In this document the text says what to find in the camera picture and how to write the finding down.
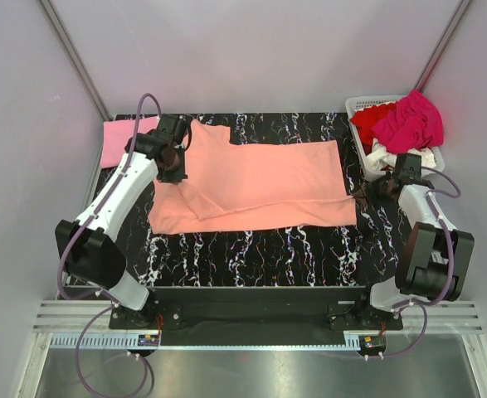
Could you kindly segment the salmon orange t shirt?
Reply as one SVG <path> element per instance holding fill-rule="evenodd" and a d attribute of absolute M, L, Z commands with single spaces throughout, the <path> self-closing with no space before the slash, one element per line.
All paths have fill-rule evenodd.
<path fill-rule="evenodd" d="M 191 127 L 187 179 L 155 185 L 154 233 L 356 224 L 335 141 L 235 145 L 228 127 L 197 120 Z"/>

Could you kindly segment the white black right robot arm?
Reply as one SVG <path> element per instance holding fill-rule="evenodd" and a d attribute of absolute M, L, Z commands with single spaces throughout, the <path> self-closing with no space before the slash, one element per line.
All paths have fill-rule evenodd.
<path fill-rule="evenodd" d="M 353 194 L 367 206 L 396 202 L 412 229 L 394 276 L 369 285 L 354 304 L 354 318 L 362 328 L 376 327 L 384 316 L 398 318 L 410 306 L 425 308 L 460 297 L 475 238 L 448 219 L 436 200 L 438 194 L 458 199 L 461 190 L 450 177 L 422 166 L 421 157 L 411 153 L 399 154 L 391 172 Z"/>

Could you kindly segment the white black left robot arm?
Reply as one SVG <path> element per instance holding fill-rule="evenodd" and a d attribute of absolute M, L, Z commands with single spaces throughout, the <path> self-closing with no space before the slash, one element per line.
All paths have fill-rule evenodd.
<path fill-rule="evenodd" d="M 154 180 L 179 183 L 187 178 L 183 140 L 191 137 L 184 118 L 164 114 L 147 133 L 134 133 L 114 174 L 100 193 L 74 221 L 62 220 L 55 229 L 60 272 L 80 279 L 109 295 L 128 309 L 128 319 L 138 328 L 156 320 L 148 288 L 127 270 L 116 239 L 140 194 Z"/>

